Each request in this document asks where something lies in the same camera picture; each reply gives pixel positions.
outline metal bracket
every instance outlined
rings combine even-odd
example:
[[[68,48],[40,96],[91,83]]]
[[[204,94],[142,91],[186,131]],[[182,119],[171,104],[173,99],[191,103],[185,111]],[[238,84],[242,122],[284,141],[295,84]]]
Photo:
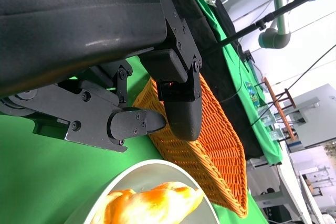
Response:
[[[127,77],[133,74],[131,65],[124,59],[94,66],[76,75],[78,79],[89,80],[97,85],[111,89],[119,98],[119,107],[127,106]]]
[[[139,55],[156,81],[174,135],[194,141],[201,131],[202,90],[199,80],[202,58],[184,19],[172,0],[160,0],[167,25],[167,38],[153,51]]]
[[[125,138],[147,135],[166,125],[158,112],[118,107],[116,94],[89,81],[67,80],[5,101],[3,106],[16,107],[10,115],[21,116],[26,110],[25,118],[35,122],[35,134],[117,152],[127,150]]]

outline bread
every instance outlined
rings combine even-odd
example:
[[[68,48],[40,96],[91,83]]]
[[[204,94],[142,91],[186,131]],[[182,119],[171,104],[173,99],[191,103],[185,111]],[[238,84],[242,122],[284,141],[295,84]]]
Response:
[[[164,183],[141,193],[113,191],[91,224],[179,224],[203,197],[202,190],[180,182]]]

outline black pole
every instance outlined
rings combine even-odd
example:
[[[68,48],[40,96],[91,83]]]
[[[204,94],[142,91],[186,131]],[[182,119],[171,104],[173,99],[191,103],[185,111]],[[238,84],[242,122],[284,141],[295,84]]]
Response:
[[[293,2],[275,10],[272,13],[267,14],[264,18],[258,20],[257,22],[249,25],[248,27],[244,28],[243,30],[240,30],[239,32],[235,33],[234,35],[218,42],[217,44],[203,50],[201,52],[202,56],[209,56],[211,55],[213,52],[223,48],[224,46],[230,44],[231,42],[233,42],[236,39],[242,38],[245,35],[249,34],[250,32],[257,30],[258,28],[260,28],[260,30],[263,30],[266,28],[265,23],[273,21],[275,18],[283,15],[286,12],[289,12],[290,10],[304,4],[305,2],[307,2],[309,0],[294,0]]]

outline white wall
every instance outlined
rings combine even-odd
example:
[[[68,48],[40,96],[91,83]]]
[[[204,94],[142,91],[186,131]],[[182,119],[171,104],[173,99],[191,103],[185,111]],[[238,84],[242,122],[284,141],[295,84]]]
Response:
[[[273,2],[249,13],[268,0],[229,0],[225,7],[234,21],[236,30],[248,26],[260,14],[264,17],[274,10]],[[259,47],[260,31],[254,31],[241,41],[249,49],[256,64],[273,85],[275,93],[289,87],[301,73],[336,43],[336,0],[317,0],[294,9],[289,16],[292,38],[284,49]],[[336,88],[336,48],[325,56],[290,93],[293,97],[330,83]]]

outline white bowl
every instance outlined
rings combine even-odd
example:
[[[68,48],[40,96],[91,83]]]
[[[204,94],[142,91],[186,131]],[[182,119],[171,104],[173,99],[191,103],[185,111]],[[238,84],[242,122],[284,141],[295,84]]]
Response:
[[[126,169],[103,186],[82,206],[78,207],[65,224],[90,224],[99,206],[111,190],[133,189],[136,192],[150,190],[164,182],[182,182],[194,189],[198,183],[183,169],[163,160],[147,160]],[[216,213],[205,196],[201,204],[187,216],[182,224],[219,224]]]

